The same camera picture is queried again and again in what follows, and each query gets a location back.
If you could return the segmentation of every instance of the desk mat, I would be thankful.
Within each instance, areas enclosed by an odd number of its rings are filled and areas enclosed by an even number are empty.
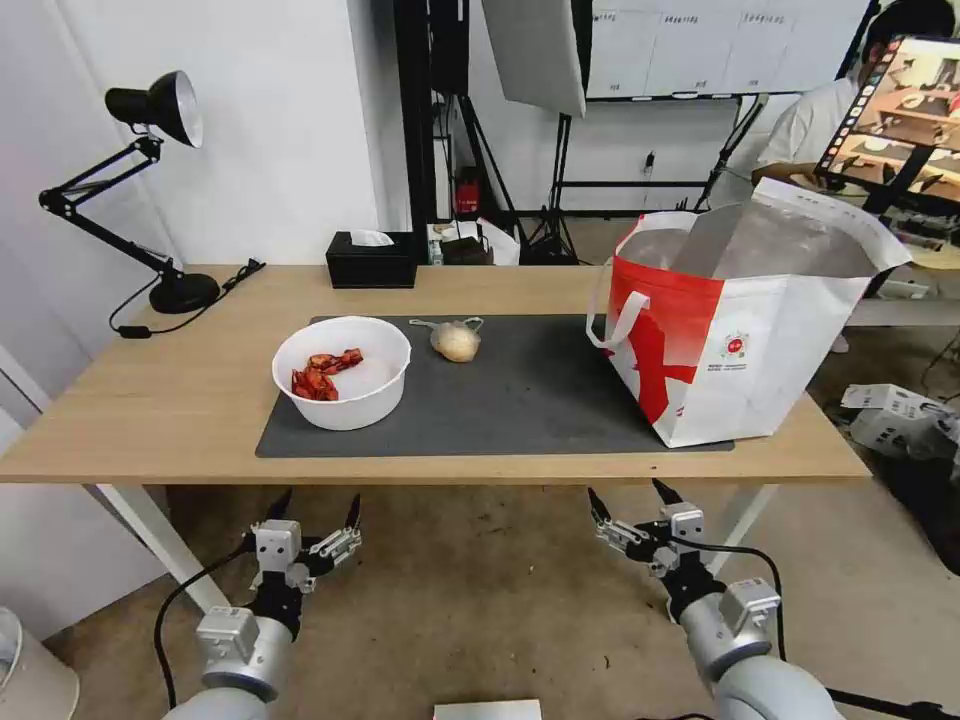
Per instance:
[[[406,316],[382,319],[400,328],[413,347],[397,408],[374,425],[337,432],[311,425],[278,393],[258,457],[667,451],[613,366],[587,340],[582,315],[488,315],[480,351],[465,364],[434,352],[429,328],[409,325]],[[732,448],[726,442],[682,451]]]

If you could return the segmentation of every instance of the floor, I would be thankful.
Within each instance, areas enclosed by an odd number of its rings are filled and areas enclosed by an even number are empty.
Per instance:
[[[602,261],[623,223],[574,221],[581,253]],[[916,387],[946,330],[856,329],[812,390],[832,402],[851,382]],[[960,389],[945,364],[934,391]],[[716,517],[730,488],[679,488]],[[174,524],[203,561],[229,550],[277,494],[269,488],[175,488]],[[646,485],[601,493],[616,516],[655,517]],[[351,492],[303,488],[290,516],[306,532],[342,520]],[[579,489],[369,488],[364,545],[305,603],[274,717],[428,720],[434,703],[537,697],[549,720],[631,720],[709,711],[663,593],[593,538]],[[956,637],[960,578],[947,572],[877,482],[783,488],[748,536],[784,576],[789,656],[834,687],[960,710]],[[762,573],[734,559],[722,577]],[[248,560],[217,579],[248,596]],[[151,634],[172,589],[161,578],[54,638],[81,676],[76,720],[159,718],[165,711]],[[189,602],[168,617],[166,644],[181,698],[200,688]],[[852,710],[850,718],[869,715]]]

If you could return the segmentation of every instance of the person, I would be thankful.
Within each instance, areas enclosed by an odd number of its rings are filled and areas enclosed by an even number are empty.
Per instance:
[[[753,184],[765,177],[797,184],[795,176],[819,184],[813,169],[890,40],[897,35],[951,37],[955,24],[948,0],[895,0],[870,24],[859,71],[804,93],[780,116],[757,158]]]

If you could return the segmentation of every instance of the desk lamp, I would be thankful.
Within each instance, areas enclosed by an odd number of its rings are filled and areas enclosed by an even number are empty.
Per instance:
[[[203,120],[186,73],[169,72],[148,90],[111,88],[104,101],[110,114],[130,126],[139,135],[125,150],[111,155],[62,185],[40,193],[40,206],[94,235],[113,248],[156,271],[160,282],[150,291],[150,305],[160,313],[176,314],[202,310],[220,295],[220,286],[209,275],[184,273],[174,267],[173,258],[126,240],[84,217],[79,207],[105,190],[118,185],[160,160],[163,140],[151,132],[151,126],[163,130],[174,140],[198,148],[203,142]],[[128,155],[139,152],[144,159],[137,165],[106,180],[84,182]]]

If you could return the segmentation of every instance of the trash can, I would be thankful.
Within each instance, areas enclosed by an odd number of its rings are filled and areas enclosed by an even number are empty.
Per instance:
[[[70,720],[80,679],[0,607],[0,720]]]

